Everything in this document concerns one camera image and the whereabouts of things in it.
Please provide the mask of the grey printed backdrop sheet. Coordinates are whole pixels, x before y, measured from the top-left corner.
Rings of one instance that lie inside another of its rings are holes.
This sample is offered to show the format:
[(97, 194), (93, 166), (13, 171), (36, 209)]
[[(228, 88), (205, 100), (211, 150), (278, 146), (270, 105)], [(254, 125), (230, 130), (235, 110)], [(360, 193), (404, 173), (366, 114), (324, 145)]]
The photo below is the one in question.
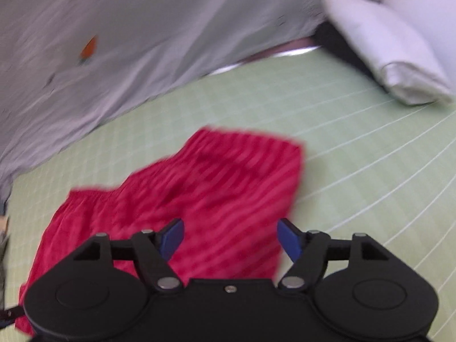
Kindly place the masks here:
[(104, 122), (312, 35), (320, 1), (1, 0), (1, 200)]

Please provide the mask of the green grid cutting mat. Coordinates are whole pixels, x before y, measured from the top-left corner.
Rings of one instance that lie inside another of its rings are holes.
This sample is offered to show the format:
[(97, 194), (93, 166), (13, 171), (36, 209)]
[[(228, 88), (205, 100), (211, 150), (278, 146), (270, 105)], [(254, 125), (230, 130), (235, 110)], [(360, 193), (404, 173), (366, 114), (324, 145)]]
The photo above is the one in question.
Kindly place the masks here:
[(5, 305), (17, 304), (42, 233), (71, 188), (120, 184), (206, 125), (302, 142), (296, 226), (338, 239), (371, 235), (438, 292), (431, 339), (455, 339), (455, 106), (402, 105), (321, 49), (206, 76), (18, 177), (8, 205)]

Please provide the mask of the red checkered cloth garment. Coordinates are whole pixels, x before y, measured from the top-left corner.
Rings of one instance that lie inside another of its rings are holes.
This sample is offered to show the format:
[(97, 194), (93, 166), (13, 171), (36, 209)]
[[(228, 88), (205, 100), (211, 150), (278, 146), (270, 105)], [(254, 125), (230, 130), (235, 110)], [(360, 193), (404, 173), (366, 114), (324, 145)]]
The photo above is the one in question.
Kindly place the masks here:
[(28, 281), (98, 232), (126, 239), (173, 219), (185, 224), (171, 261), (182, 280), (270, 278), (277, 223), (291, 211), (303, 158), (291, 141), (204, 127), (116, 188), (72, 190), (42, 235)]

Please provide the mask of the folded white cloth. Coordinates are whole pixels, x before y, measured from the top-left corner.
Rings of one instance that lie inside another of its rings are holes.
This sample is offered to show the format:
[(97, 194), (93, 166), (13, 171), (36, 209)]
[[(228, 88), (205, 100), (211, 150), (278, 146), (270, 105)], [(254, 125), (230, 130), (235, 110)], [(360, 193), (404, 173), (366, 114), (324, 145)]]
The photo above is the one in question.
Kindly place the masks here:
[(411, 106), (455, 101), (431, 45), (392, 9), (371, 0), (321, 0), (321, 6), (375, 80), (397, 100)]

